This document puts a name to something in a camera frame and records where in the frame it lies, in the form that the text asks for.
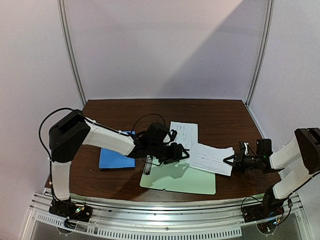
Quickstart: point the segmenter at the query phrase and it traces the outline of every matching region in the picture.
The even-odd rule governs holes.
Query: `vertical metal post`
[[[274,9],[274,0],[269,0],[268,1],[268,6],[267,6],[267,11],[265,15],[265,21],[264,21],[264,27],[263,27],[263,32],[262,32],[262,38],[261,38],[261,43],[260,43],[260,48],[259,48],[259,56],[258,60],[255,66],[254,70],[254,75],[252,79],[252,83],[248,92],[248,95],[245,100],[245,106],[248,108],[252,102],[252,99],[255,94],[255,89],[257,86],[258,78],[260,75],[262,63],[264,60],[264,56],[266,53],[266,48],[267,48],[267,41],[269,37],[269,32],[270,32],[270,27],[271,27],[271,19],[272,19],[272,13]]]
[[[82,83],[80,80],[79,72],[77,69],[74,50],[72,48],[69,27],[68,27],[68,21],[67,21],[65,1],[64,0],[57,0],[57,2],[58,2],[58,9],[59,9],[59,14],[60,14],[60,21],[61,21],[63,38],[64,38],[66,52],[67,52],[70,66],[71,66],[71,70],[72,70],[72,75],[73,75],[73,78],[75,81],[75,86],[78,91],[81,103],[83,106],[85,106],[87,103],[87,100],[86,100],[85,92],[84,92],[84,89],[82,87]]]

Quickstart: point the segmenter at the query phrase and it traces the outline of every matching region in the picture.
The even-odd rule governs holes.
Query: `dark brown tabletop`
[[[89,100],[84,114],[98,123],[116,130],[130,131],[135,121],[146,114],[161,114],[167,125],[171,121],[198,124],[198,142],[216,148],[233,147],[239,150],[239,141],[249,142],[253,151],[261,135],[241,100],[204,99],[122,99]],[[146,130],[152,122],[161,122],[149,116],[136,125],[137,132]],[[70,192],[87,197],[147,202],[190,202],[242,198],[264,193],[280,181],[277,173],[263,179],[260,172],[231,176],[216,174],[216,194],[188,194],[140,187],[145,163],[136,160],[135,169],[99,169],[100,148],[83,145],[72,161]]]

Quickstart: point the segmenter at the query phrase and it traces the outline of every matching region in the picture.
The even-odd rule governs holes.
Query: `blue book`
[[[116,151],[101,148],[99,168],[100,169],[126,169],[135,168],[136,160],[126,157]]]

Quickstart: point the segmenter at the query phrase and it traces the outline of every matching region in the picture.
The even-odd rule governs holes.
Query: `wooden table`
[[[255,151],[256,139],[261,138],[256,125],[241,100],[203,99],[122,99],[89,100],[84,114],[98,123],[116,130],[129,131],[135,121],[146,114],[161,114],[167,125],[170,121],[198,124],[198,142],[216,148],[233,147],[239,141],[249,142]],[[146,130],[157,116],[142,119],[135,130]],[[201,195],[153,190],[139,186],[145,163],[136,160],[136,168],[129,170],[99,169],[100,148],[83,145],[72,161],[70,192],[87,197],[106,199],[189,202],[242,198],[261,194],[280,181],[277,173],[263,179],[233,171],[232,176],[216,175],[216,194]],[[251,175],[260,177],[259,172]]]

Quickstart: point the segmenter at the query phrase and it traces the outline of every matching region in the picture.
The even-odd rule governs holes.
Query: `table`
[[[116,130],[129,131],[135,121],[146,114],[161,114],[167,125],[171,121],[198,124],[198,142],[216,148],[233,147],[239,150],[239,141],[249,142],[255,151],[256,139],[261,135],[241,100],[209,99],[121,99],[89,100],[85,116]],[[158,116],[149,116],[136,125],[137,132],[146,130],[152,122],[161,122]],[[279,182],[278,173],[269,173],[263,179],[233,171],[232,175],[216,175],[216,194],[201,195],[160,191],[140,187],[145,163],[136,160],[135,169],[101,171],[100,148],[83,145],[70,168],[70,192],[87,197],[147,202],[192,202],[243,198],[264,193]],[[250,172],[261,177],[260,172]]]

